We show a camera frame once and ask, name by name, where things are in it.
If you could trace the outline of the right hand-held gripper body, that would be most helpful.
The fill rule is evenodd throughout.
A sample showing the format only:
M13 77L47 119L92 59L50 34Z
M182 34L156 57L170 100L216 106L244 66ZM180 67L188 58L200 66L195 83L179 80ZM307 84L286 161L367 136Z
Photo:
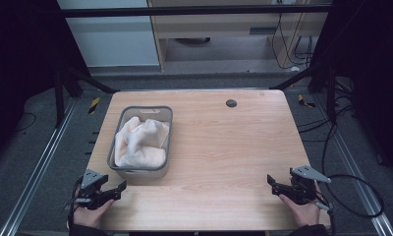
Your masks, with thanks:
M317 199L316 182L329 184L331 179L311 166L304 165L290 169L291 184L295 192L291 200L297 205L305 205Z

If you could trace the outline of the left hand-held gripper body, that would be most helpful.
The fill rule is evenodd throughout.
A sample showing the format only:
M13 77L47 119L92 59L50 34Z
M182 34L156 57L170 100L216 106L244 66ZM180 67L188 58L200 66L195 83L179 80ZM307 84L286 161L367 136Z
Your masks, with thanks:
M87 169L82 178L78 196L75 198L75 203L87 209L98 209L102 207L107 200L105 199L104 193L101 191L101 187L107 181L107 175Z

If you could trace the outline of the beige basket with grey rim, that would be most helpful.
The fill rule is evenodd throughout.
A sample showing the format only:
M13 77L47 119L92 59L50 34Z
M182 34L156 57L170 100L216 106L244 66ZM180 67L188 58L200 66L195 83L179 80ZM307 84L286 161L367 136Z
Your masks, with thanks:
M163 165L156 169L118 167L114 162L115 136L123 128L124 124L132 117L137 116L142 122L147 119L154 119L165 123L169 127L167 142L164 145L166 150L166 160ZM111 149L108 154L107 164L123 178L162 178L169 166L170 138L172 133L173 111L168 106L129 106L125 108L119 118Z

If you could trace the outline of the cream towel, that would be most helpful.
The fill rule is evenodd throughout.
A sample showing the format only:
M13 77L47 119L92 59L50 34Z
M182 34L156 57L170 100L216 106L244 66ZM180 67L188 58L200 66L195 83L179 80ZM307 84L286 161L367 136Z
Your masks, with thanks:
M134 116L115 136L114 162L118 167L156 169L166 160L169 127L160 121L144 122Z

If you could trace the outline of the person's left hand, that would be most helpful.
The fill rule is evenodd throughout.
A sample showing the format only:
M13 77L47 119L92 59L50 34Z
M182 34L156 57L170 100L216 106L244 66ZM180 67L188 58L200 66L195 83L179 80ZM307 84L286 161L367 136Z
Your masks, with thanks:
M73 225L81 225L98 229L102 216L112 207L114 203L115 201L111 199L97 209L88 209L79 206L78 203L74 203Z

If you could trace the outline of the person's right hand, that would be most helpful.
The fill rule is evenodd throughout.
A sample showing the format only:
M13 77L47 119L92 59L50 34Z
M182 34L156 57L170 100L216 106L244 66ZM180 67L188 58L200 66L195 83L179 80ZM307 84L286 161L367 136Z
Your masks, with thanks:
M278 198L289 208L299 227L306 225L313 226L319 223L320 208L316 205L316 201L309 202L305 205L297 205L285 195L279 195Z

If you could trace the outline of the yellow black tape strip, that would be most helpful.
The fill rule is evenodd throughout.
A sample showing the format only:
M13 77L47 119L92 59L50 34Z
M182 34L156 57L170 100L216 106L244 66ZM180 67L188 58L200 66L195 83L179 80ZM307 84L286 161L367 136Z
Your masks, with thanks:
M95 97L95 98L92 100L91 105L90 105L90 107L89 107L89 109L88 109L88 114L93 114L93 113L94 113L94 111L95 111L95 109L96 109L96 107L97 107L99 101L100 101L100 97Z
M313 102L306 102L304 97L301 94L298 94L298 103L300 105L303 105L305 107L309 107L309 108L315 108L316 105Z

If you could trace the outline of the black metal stand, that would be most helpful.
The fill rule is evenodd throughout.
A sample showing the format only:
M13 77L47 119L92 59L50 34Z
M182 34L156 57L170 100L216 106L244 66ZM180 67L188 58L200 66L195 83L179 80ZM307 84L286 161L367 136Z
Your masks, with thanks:
M332 124L336 123L335 112L335 85L336 75L335 68L330 63L318 62L309 66L307 69L301 71L289 80L271 87L271 89L284 90L289 86L297 83L303 78L311 77L308 85L309 92L319 92L323 87L326 87L326 114Z
M96 81L91 75L87 75L86 73L71 67L58 69L54 73L53 80L56 104L56 128L60 127L65 119L63 89L67 90L67 92L70 94L70 97L80 97L83 94L83 90L81 89L78 80L86 82L105 93L117 92L116 89L110 88L99 81Z

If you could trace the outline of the black curtain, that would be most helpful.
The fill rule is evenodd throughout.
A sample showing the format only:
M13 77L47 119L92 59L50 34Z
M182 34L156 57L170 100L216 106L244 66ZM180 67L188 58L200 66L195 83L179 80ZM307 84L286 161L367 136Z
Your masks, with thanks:
M48 56L20 13L59 8L57 0L0 0L0 151L22 118L26 101L54 87Z
M383 162L393 168L393 0L332 0L315 48L334 45L335 74L354 84L359 117Z

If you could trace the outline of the white cabinet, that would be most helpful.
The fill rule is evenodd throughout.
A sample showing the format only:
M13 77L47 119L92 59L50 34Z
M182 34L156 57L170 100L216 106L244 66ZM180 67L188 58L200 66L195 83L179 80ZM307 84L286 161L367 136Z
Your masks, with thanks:
M146 0L58 0L62 10L141 8ZM158 66L150 17L67 18L89 68Z

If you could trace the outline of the light wooden desk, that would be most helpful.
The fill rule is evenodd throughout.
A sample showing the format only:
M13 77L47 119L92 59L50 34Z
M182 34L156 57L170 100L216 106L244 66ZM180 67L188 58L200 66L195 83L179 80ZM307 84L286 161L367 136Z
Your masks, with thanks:
M146 0L150 7L302 5L325 4L331 0ZM153 16L155 38L202 38L266 35L277 63L295 62L300 37L319 36L327 19L325 13L236 14Z

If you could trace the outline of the black horizontal bar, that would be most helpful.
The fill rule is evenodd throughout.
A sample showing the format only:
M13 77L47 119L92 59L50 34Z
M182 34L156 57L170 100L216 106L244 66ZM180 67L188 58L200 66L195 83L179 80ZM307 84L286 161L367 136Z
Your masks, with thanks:
M281 13L326 13L331 4L306 5L242 5L242 6L186 6L114 9L60 10L65 18L94 17L141 17L141 16L187 16L187 15L233 15L233 14L281 14Z

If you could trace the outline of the aluminium floor rail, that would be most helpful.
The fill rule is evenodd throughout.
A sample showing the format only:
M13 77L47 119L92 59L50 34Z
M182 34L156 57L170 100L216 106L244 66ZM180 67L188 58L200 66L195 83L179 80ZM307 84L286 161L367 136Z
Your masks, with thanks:
M353 156L342 138L341 133L337 130L337 124L332 124L327 117L324 99L320 95L316 94L312 97L317 109L324 118L324 124L329 128L321 158L321 171L325 172L325 155L327 146L328 143L332 141L339 152L341 162L347 171L346 174L336 171L333 175L333 179L345 178L353 184L357 195L360 197L362 205L365 208L365 213L355 212L349 206L345 206L336 198L336 195L331 192L330 188L327 189L328 193L338 205L342 206L349 213L354 214L357 217L370 220L379 236L393 236L393 227L384 213L384 201L373 186L368 183L359 166L353 160Z
M70 98L67 107L64 110L64 118L59 126L57 126L44 148L39 161L35 165L31 175L19 197L13 210L9 214L7 220L0 229L0 236L15 236L22 220L24 219L28 208L33 200L33 197L41 183L43 176L49 166L54 153L59 146L62 137L68 127L68 124L73 117L76 105L78 103L77 98Z

